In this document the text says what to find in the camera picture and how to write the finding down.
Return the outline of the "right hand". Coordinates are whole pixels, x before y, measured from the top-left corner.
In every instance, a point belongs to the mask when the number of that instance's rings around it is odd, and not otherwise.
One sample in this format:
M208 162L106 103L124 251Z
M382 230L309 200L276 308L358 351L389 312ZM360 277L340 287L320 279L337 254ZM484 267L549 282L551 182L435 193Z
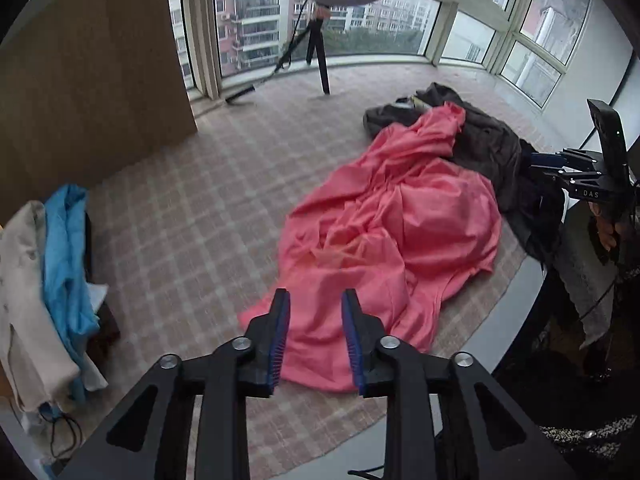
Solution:
M597 233L600 240L600 244L607 252L612 252L616 248L623 238L623 225L618 223L612 223L605 217L604 209L601 205L596 203L590 203L589 209L596 220Z

